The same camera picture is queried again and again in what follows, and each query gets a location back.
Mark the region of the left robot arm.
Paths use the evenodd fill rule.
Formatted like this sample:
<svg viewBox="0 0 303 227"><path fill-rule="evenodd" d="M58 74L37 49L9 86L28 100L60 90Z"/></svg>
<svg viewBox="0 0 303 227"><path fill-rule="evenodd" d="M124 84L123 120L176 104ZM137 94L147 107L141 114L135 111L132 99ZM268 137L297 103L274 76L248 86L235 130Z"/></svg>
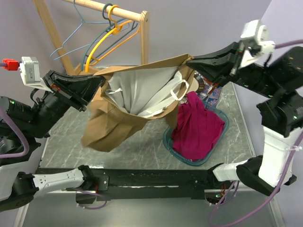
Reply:
<svg viewBox="0 0 303 227"><path fill-rule="evenodd" d="M0 99L0 210L14 210L34 198L60 189L95 189L92 170L81 165L57 174L27 174L25 167L48 138L51 128L69 108L85 111L105 78L95 75L67 76L53 70L42 79L46 91L29 106L9 97Z"/></svg>

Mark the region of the yellow plastic hanger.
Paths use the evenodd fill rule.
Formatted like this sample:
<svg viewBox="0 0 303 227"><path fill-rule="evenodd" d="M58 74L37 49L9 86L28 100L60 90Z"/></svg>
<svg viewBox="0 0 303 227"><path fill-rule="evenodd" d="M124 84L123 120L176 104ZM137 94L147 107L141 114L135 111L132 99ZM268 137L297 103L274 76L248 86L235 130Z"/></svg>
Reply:
<svg viewBox="0 0 303 227"><path fill-rule="evenodd" d="M122 31L122 28L123 28L124 25L127 25L127 24L129 24L129 23L132 22L133 24L132 24L132 28L131 28L130 31L133 31L133 30L138 26L138 23L135 23L135 22L132 21L132 20L125 21L125 22L123 22L123 23L121 23L121 24L119 24L117 21L113 20L113 19L111 18L111 13L112 13L112 11L113 11L114 8L119 8L119 6L116 5L116 4L115 4L115 5L111 5L111 9L108 11L108 19L109 19L109 21L113 21L114 24L115 24L115 26L114 26L114 28L112 28L109 32L107 32L107 33L98 41L98 43L95 45L95 47L92 49L92 51L91 51L90 54L88 55L87 60L86 60L86 63L85 63L85 65L83 65L83 68L84 68L84 71L85 71L85 72L88 72L88 71L89 71L90 61L91 61L92 58L93 58L93 54L94 54L94 52L98 49L98 47L101 45L102 42L104 42L109 36L111 36L111 35L116 35L116 34L120 33L120 32Z"/></svg>

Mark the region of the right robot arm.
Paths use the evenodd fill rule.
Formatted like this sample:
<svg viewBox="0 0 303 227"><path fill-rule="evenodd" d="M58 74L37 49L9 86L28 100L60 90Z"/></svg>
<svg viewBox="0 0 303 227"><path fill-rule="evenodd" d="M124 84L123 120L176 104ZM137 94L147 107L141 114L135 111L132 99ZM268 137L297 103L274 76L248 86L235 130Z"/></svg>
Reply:
<svg viewBox="0 0 303 227"><path fill-rule="evenodd" d="M257 108L264 131L264 151L257 157L210 169L207 183L219 188L225 181L240 181L264 195L296 180L292 161L303 137L302 40L245 46L242 41L206 55L195 56L187 66L211 85L232 82L266 98Z"/></svg>

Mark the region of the tan skirt with white lining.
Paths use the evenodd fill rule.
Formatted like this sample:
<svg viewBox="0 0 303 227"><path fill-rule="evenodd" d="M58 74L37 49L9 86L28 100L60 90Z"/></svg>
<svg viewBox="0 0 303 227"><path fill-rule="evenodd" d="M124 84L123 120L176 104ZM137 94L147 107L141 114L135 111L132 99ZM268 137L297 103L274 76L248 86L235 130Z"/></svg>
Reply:
<svg viewBox="0 0 303 227"><path fill-rule="evenodd" d="M84 147L110 152L147 122L164 118L177 125L178 105L190 88L194 70L189 54L143 64L111 66L94 73L105 83L89 105L91 118L81 138Z"/></svg>

